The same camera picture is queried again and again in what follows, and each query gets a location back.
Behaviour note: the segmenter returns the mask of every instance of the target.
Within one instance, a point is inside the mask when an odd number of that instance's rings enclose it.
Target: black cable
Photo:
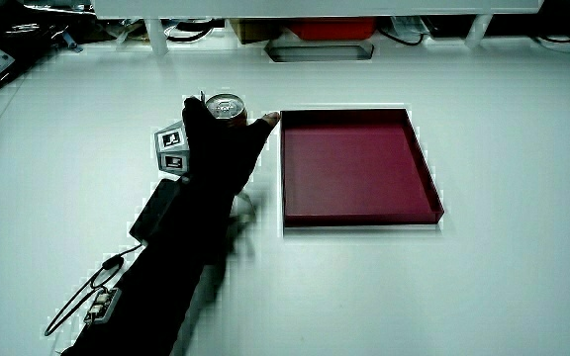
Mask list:
[[[142,247],[142,244],[139,244],[136,247],[130,248],[127,251],[121,252],[117,255],[114,255],[112,257],[110,257],[107,261],[103,262],[102,267],[96,271],[96,273],[94,273],[88,280],[87,282],[85,282],[85,284],[80,287],[80,289],[69,299],[69,301],[67,301],[67,303],[63,306],[63,308],[60,309],[60,311],[58,312],[58,314],[54,317],[54,319],[49,323],[49,325],[46,328],[46,332],[44,333],[44,336],[50,336],[52,335],[53,332],[55,332],[59,326],[61,326],[74,312],[76,312],[80,306],[82,306],[83,303],[85,303],[89,297],[91,297],[94,293],[96,293],[98,290],[102,289],[104,290],[106,293],[108,292],[107,288],[105,287],[105,284],[107,282],[109,282],[112,278],[114,278],[116,276],[116,274],[118,273],[118,271],[120,271],[120,269],[122,268],[125,259],[122,257],[123,255],[129,253],[129,252],[133,252],[137,249],[139,249],[140,247]],[[110,270],[114,267],[118,266],[118,268],[116,268],[116,270],[107,278],[105,279],[101,284],[94,286],[94,282],[96,281],[96,278],[98,278],[98,276],[100,275],[100,273],[104,270]],[[61,314],[63,314],[63,312],[65,312],[65,309],[67,308],[67,306],[69,306],[74,299],[76,299],[76,297],[80,294],[80,292],[82,292],[85,287],[87,287],[87,285],[90,285],[92,291],[87,293],[85,295],[85,297],[83,297],[83,299],[78,302],[72,309],[71,311],[69,311],[61,321],[59,321],[56,325],[54,325],[54,323],[58,320],[58,318],[60,317]]]
[[[179,24],[175,25],[174,28],[166,29],[164,33],[166,34],[166,39],[169,41],[173,41],[175,43],[189,43],[197,41],[210,33],[213,29],[223,28],[225,25],[226,21],[224,19],[210,20],[204,23],[180,22]],[[170,34],[170,32],[175,29],[187,32],[199,32],[199,34],[185,38],[176,37]]]
[[[424,34],[420,34],[420,40],[419,40],[419,41],[417,41],[417,42],[415,42],[415,43],[408,43],[408,42],[406,42],[406,41],[400,40],[400,39],[398,39],[398,38],[396,38],[396,37],[394,37],[394,36],[391,36],[390,34],[384,32],[384,31],[382,31],[381,28],[378,28],[377,31],[379,31],[380,34],[386,36],[387,38],[389,38],[389,39],[391,39],[391,40],[393,40],[393,41],[396,41],[396,42],[398,42],[398,43],[400,43],[400,44],[402,44],[402,45],[419,45],[419,44],[424,40]]]
[[[570,44],[570,40],[555,40],[555,39],[550,39],[549,37],[544,35],[540,35],[538,36],[538,38],[555,44]]]
[[[176,42],[176,43],[189,43],[189,42],[193,42],[193,41],[197,41],[197,40],[201,39],[202,37],[204,37],[204,36],[206,36],[208,33],[210,33],[211,30],[212,30],[212,29],[204,30],[204,31],[200,32],[200,33],[197,34],[197,35],[189,36],[189,37],[186,37],[186,38],[178,38],[178,37],[175,37],[175,36],[168,35],[166,39],[169,40],[169,41]]]

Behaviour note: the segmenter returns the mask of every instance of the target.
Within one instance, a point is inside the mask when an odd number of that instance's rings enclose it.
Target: black sleeve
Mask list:
[[[163,229],[121,277],[105,324],[81,331],[63,355],[168,356],[190,307],[206,256],[223,240],[234,196],[191,181],[164,217]]]

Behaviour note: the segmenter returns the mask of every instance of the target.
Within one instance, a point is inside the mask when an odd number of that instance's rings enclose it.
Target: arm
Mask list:
[[[116,284],[122,294],[109,321],[85,328],[65,356],[170,353],[204,261],[220,250],[235,194],[279,120],[274,113],[246,128],[223,128],[195,98],[186,100],[182,116],[191,146],[189,182],[177,181],[179,195],[156,243]],[[230,147],[238,157],[228,155]]]

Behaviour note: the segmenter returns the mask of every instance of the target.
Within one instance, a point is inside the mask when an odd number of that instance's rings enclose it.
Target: connector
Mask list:
[[[83,321],[87,324],[98,324],[109,321],[109,317],[111,317],[111,313],[116,307],[120,294],[121,291],[117,288],[111,289],[108,292],[98,292],[96,300],[94,300],[94,303]]]

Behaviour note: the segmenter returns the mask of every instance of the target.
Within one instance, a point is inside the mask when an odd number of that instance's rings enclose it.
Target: tray rim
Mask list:
[[[405,118],[407,119],[407,129],[408,129],[408,133],[406,133],[406,139],[411,140],[413,142],[413,144],[409,144],[410,148],[411,148],[411,155],[413,156],[413,161],[419,165],[419,163],[426,169],[426,176],[427,176],[427,181],[426,183],[424,182],[424,177],[422,177],[422,174],[420,174],[420,180],[422,180],[422,187],[426,190],[428,188],[428,186],[432,187],[432,189],[434,190],[434,202],[431,202],[430,199],[432,198],[427,198],[428,202],[430,203],[430,211],[429,212],[418,212],[418,214],[420,215],[434,215],[435,216],[435,222],[387,222],[387,223],[361,223],[361,224],[357,224],[357,223],[343,223],[343,224],[326,224],[326,223],[319,223],[319,224],[313,224],[313,225],[298,225],[298,224],[294,224],[294,225],[288,225],[287,224],[287,217],[285,216],[285,172],[283,170],[283,158],[284,158],[284,154],[285,154],[285,150],[284,150],[284,144],[285,144],[285,140],[284,140],[284,125],[283,123],[280,123],[280,128],[279,128],[279,135],[280,135],[280,154],[279,154],[279,162],[278,162],[278,169],[279,169],[279,177],[280,177],[280,201],[281,204],[279,205],[281,208],[281,212],[280,212],[280,217],[282,218],[283,221],[283,228],[296,228],[296,229],[301,229],[301,228],[335,228],[335,227],[341,227],[341,226],[376,226],[376,225],[381,225],[381,226],[398,226],[398,225],[438,225],[441,221],[441,219],[443,218],[443,215],[445,213],[445,208],[443,207],[443,203],[441,201],[441,195],[439,194],[438,189],[436,188],[436,185],[434,184],[434,180],[432,179],[432,174],[430,167],[428,166],[428,163],[426,161],[426,157],[424,155],[424,151],[422,149],[422,145],[420,143],[419,140],[419,134],[416,133],[414,124],[413,124],[413,119],[412,119],[412,108],[411,105],[406,104],[406,103],[344,103],[344,104],[335,104],[335,103],[304,103],[301,104],[300,106],[297,106],[296,109],[285,109],[285,110],[281,110],[280,114],[281,114],[281,118],[283,113],[285,112],[307,112],[307,111],[314,111],[314,110],[318,110],[318,111],[368,111],[368,110],[403,110],[404,114],[405,114]],[[415,153],[413,152],[414,150],[417,150],[417,154],[419,155],[418,160],[417,161],[415,159]],[[406,214],[414,214],[414,213],[410,213],[410,212],[401,212],[401,213],[395,213],[395,214],[386,214],[383,215],[385,217],[390,217],[392,215],[406,215]],[[299,219],[301,217],[318,217],[319,219],[326,219],[327,221],[330,220],[339,220],[341,218],[348,218],[348,219],[352,219],[354,217],[370,217],[370,215],[367,214],[342,214],[342,215],[331,215],[331,216],[327,216],[327,215],[290,215],[289,217],[296,219]]]

